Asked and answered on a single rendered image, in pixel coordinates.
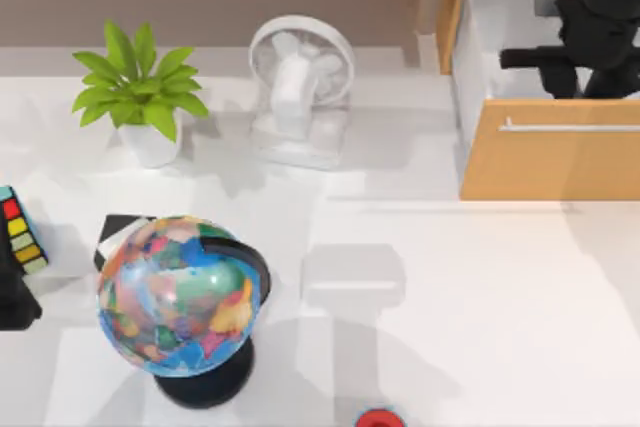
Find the pulled-out drawer with grey inside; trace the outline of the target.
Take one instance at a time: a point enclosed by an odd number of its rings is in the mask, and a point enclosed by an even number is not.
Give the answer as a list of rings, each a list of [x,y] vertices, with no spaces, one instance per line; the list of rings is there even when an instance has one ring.
[[[508,48],[556,46],[561,41],[559,17],[541,18],[534,14],[533,0],[463,0],[452,54],[461,129],[465,142],[471,144],[486,100],[553,100],[543,86],[535,68],[507,69],[500,66],[499,55]],[[640,133],[542,133],[499,132],[510,117],[518,124],[578,124],[578,120],[516,120],[516,114],[498,114],[498,126],[489,127],[489,134],[507,140],[542,140],[543,136],[567,141],[578,134],[586,140],[603,138],[605,134],[621,135],[624,140],[640,139]],[[587,124],[623,124],[621,120],[587,120]]]

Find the pale wooden drawer front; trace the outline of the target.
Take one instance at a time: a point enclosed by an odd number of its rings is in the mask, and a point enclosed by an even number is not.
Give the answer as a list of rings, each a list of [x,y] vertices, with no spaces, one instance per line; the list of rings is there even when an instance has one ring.
[[[516,120],[640,120],[640,100],[487,100],[460,190],[463,200],[640,201],[640,139],[586,134],[507,140],[489,134],[498,114]]]

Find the white desk fan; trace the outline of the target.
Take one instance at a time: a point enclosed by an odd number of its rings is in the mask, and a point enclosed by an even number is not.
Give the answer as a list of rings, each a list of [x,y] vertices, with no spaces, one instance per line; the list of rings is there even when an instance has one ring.
[[[255,152],[281,164],[337,167],[355,80],[348,39],[310,16],[275,17],[254,34],[249,66],[260,84],[250,128]]]

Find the red round object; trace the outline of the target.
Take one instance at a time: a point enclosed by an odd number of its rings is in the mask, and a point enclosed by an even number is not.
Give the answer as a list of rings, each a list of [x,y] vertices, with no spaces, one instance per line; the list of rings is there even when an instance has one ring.
[[[353,427],[407,427],[403,418],[388,408],[371,408],[362,412]]]

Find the green plant in white pot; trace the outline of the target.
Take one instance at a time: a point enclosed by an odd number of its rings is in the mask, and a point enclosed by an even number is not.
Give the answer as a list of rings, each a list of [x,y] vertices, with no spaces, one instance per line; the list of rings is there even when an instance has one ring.
[[[82,127],[109,119],[142,167],[172,163],[182,146],[178,112],[195,118],[209,115],[198,96],[202,90],[199,69],[189,64],[195,48],[180,46],[160,55],[148,22],[130,36],[107,19],[103,38],[103,54],[88,50],[72,54],[87,69],[72,112],[80,114]]]

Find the colourful globe on black stand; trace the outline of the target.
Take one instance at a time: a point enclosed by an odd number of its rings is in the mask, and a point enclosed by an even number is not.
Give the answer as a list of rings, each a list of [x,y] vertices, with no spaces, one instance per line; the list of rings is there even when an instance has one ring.
[[[154,217],[98,273],[106,339],[169,399],[211,408],[246,385],[252,330],[272,287],[257,250],[210,220]]]

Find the colourful puzzle cube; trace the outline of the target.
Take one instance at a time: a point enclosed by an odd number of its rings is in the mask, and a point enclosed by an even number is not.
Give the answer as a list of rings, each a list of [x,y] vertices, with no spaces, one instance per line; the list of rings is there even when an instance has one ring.
[[[35,224],[15,190],[0,186],[0,266],[31,275],[49,264]]]

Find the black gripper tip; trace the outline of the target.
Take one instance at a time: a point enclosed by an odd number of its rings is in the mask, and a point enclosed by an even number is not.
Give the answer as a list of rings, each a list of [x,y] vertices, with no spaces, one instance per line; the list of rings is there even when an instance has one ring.
[[[0,332],[27,330],[43,314],[9,247],[0,236]]]

